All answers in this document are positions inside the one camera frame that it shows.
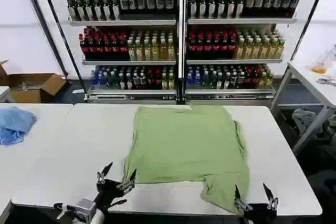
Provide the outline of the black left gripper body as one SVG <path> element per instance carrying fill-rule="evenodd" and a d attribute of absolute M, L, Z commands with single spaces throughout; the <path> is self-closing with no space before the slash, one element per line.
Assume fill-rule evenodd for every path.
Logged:
<path fill-rule="evenodd" d="M 130 191 L 118 190 L 117 186 L 119 184 L 121 184 L 121 182 L 110 179 L 105 179 L 104 184 L 97 183 L 98 194 L 95 197 L 94 202 L 100 211 L 108 212 L 109 208 L 127 202 L 127 199 L 125 199 L 124 196 Z"/>

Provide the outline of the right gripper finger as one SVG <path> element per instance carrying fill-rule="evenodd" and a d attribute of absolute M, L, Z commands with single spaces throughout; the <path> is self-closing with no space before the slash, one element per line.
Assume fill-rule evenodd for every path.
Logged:
<path fill-rule="evenodd" d="M 274 197 L 272 191 L 270 188 L 267 187 L 267 185 L 265 183 L 263 183 L 263 187 L 264 187 L 264 191 L 266 193 L 266 196 L 268 198 L 268 206 L 267 209 L 269 210 L 273 210 L 276 211 L 277 210 L 277 206 L 279 203 L 279 199 L 278 197 Z"/>
<path fill-rule="evenodd" d="M 235 199 L 234 199 L 234 204 L 235 204 L 236 208 L 237 208 L 239 211 L 252 211 L 252 210 L 253 210 L 253 208 L 252 208 L 249 204 L 245 203 L 245 202 L 242 200 L 237 185 L 235 185 Z"/>

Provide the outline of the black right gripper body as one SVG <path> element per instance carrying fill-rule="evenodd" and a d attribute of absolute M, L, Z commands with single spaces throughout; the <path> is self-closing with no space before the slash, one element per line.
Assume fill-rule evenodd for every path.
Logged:
<path fill-rule="evenodd" d="M 253 223 L 273 223 L 277 217 L 277 202 L 244 204 L 244 218 Z"/>

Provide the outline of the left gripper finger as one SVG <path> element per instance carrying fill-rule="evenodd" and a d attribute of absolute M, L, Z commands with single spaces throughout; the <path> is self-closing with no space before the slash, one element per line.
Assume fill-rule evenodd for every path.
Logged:
<path fill-rule="evenodd" d="M 112 165 L 113 165 L 113 162 L 111 162 L 110 164 L 105 166 L 101 172 L 97 172 L 97 183 L 98 184 L 104 184 L 105 183 L 105 178 L 106 178 L 109 170 L 111 169 Z"/>
<path fill-rule="evenodd" d="M 131 191 L 135 187 L 136 171 L 137 171 L 137 169 L 135 169 L 133 171 L 133 173 L 131 174 L 131 177 L 129 178 L 129 180 L 127 180 L 126 182 L 122 182 L 121 184 L 119 184 L 117 186 L 117 189 L 121 190 L 121 191 Z"/>

